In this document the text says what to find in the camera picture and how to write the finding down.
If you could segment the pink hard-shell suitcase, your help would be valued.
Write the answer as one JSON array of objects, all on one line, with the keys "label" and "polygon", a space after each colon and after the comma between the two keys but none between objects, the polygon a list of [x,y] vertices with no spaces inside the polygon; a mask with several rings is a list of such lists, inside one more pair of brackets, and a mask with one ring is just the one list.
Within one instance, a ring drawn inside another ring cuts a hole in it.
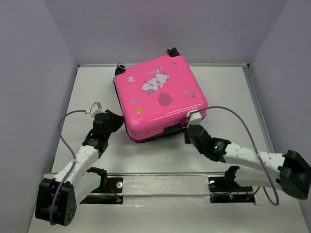
[{"label": "pink hard-shell suitcase", "polygon": [[208,106],[177,48],[131,67],[117,64],[113,84],[126,132],[137,143],[180,133],[188,124],[188,112]]}]

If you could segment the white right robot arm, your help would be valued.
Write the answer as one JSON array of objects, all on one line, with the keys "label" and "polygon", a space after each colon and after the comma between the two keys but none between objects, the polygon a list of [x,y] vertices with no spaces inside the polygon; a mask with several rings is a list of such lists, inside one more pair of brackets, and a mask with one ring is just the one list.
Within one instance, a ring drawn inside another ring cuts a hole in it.
[{"label": "white right robot arm", "polygon": [[306,200],[311,187],[311,167],[296,151],[286,153],[255,152],[229,140],[211,137],[201,125],[186,129],[188,144],[213,162],[229,164],[224,185],[271,187],[298,200]]}]

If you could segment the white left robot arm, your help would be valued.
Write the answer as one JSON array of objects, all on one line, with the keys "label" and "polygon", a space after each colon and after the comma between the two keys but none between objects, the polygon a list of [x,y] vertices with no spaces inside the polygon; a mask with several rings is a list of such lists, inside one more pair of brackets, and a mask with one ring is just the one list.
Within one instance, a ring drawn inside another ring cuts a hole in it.
[{"label": "white left robot arm", "polygon": [[108,147],[108,140],[124,123],[124,118],[110,110],[92,114],[93,127],[72,160],[52,178],[44,178],[38,188],[35,218],[54,225],[69,225],[77,205],[92,191],[102,192],[108,185],[108,174],[94,167]]}]

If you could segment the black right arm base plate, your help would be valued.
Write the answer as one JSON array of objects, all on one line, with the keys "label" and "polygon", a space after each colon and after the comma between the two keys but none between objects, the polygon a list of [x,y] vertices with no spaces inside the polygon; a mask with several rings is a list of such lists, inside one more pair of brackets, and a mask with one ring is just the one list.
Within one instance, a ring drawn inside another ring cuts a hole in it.
[{"label": "black right arm base plate", "polygon": [[241,187],[236,183],[227,182],[223,176],[209,177],[207,188],[212,204],[256,203],[253,187]]}]

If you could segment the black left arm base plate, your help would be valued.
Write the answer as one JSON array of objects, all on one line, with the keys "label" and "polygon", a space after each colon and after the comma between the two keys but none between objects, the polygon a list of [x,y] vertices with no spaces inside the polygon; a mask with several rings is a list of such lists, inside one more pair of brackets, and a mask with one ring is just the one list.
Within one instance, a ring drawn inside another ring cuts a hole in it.
[{"label": "black left arm base plate", "polygon": [[97,188],[87,195],[81,204],[123,204],[123,178],[108,177],[104,188]]}]

